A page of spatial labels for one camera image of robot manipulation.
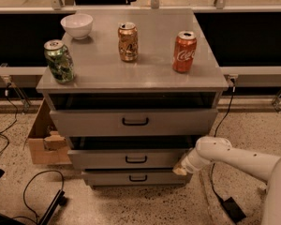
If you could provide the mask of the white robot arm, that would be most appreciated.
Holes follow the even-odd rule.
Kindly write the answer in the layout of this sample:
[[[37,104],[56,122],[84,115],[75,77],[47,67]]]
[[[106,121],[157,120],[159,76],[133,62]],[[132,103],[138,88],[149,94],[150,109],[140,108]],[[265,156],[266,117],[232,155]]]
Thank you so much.
[[[281,157],[235,148],[225,138],[204,136],[174,165],[177,175],[188,175],[211,162],[229,164],[267,184],[261,225],[281,225]]]

